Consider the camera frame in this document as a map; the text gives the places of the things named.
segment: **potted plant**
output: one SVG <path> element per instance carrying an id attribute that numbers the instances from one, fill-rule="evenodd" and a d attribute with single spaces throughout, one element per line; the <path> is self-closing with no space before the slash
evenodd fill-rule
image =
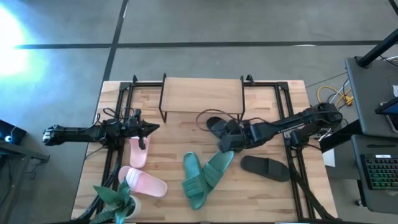
<path id="1" fill-rule="evenodd" d="M 94 189 L 106 206 L 90 221 L 90 224 L 103 223 L 112 218 L 116 224 L 123 224 L 126 218 L 135 217 L 141 210 L 141 202 L 130 195 L 130 187 L 126 179 L 117 192 L 107 187 L 94 186 Z"/>

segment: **white pot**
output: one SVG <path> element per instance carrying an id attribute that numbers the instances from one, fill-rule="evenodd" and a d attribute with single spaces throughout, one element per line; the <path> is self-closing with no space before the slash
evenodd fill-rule
<path id="1" fill-rule="evenodd" d="M 140 201 L 137 197 L 135 197 L 135 196 L 133 196 L 133 195 L 130 195 L 130 197 L 135 201 L 135 203 L 136 203 L 136 208 L 135 208 L 134 211 L 131 213 L 131 215 L 127 216 L 125 219 L 134 218 L 134 217 L 136 217 L 136 216 L 139 214 L 139 212 L 141 211 L 141 201 Z"/>

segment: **concrete floor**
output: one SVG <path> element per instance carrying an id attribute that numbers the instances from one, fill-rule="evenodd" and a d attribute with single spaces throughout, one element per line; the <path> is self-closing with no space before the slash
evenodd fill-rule
<path id="1" fill-rule="evenodd" d="M 45 147 L 42 131 L 53 125 L 91 124 L 109 49 L 11 50 L 11 44 L 111 43 L 122 0 L 0 1 L 0 118 L 27 130 L 25 144 L 51 155 L 35 180 L 27 176 L 10 223 L 68 220 L 86 144 Z M 398 17 L 387 0 L 130 0 L 120 43 L 204 41 L 381 40 Z M 311 104 L 322 85 L 339 88 L 344 59 L 373 46 L 218 47 L 119 49 L 110 80 L 171 77 L 305 80 Z M 398 55 L 393 47 L 384 56 Z M 352 106 L 341 110 L 348 121 Z M 356 183 L 330 179 L 339 217 L 395 223 L 398 216 L 358 208 Z"/>

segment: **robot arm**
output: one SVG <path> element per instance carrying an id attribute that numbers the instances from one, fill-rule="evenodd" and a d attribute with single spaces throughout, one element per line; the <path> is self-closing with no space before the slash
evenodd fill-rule
<path id="1" fill-rule="evenodd" d="M 43 143 L 46 146 L 55 146 L 64 142 L 100 142 L 108 146 L 117 139 L 139 136 L 139 147 L 145 149 L 143 137 L 159 128 L 158 124 L 151 124 L 141 120 L 141 110 L 135 110 L 126 123 L 118 119 L 108 119 L 100 125 L 89 128 L 65 128 L 54 125 L 44 130 Z"/>
<path id="2" fill-rule="evenodd" d="M 334 128 L 340 124 L 342 115 L 336 107 L 330 103 L 320 103 L 314 107 L 305 109 L 288 118 L 275 121 L 273 123 L 264 121 L 261 123 L 250 124 L 249 121 L 242 121 L 240 125 L 236 121 L 234 125 L 228 124 L 229 131 L 226 131 L 217 143 L 222 152 L 251 149 L 258 147 L 271 140 L 276 134 L 295 129 L 290 133 L 290 143 L 298 147 L 308 143 L 309 136 L 319 131 L 321 128 Z"/>

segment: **green plant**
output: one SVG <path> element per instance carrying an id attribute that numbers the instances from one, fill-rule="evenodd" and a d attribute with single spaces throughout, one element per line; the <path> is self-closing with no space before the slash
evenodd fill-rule
<path id="1" fill-rule="evenodd" d="M 117 192 L 107 187 L 94 186 L 94 189 L 106 206 L 90 221 L 90 224 L 103 223 L 112 218 L 116 224 L 123 224 L 125 217 L 133 213 L 136 203 L 130 197 L 130 187 L 126 179 L 121 183 Z"/>

